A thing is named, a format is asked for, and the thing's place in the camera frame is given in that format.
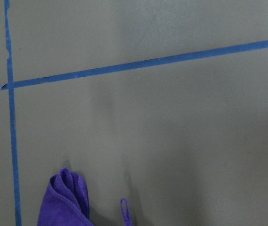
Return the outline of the purple cloth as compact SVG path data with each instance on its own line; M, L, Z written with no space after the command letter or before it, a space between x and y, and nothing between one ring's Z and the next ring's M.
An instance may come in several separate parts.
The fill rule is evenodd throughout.
M38 217L39 226L92 226L85 181L68 168L49 179Z

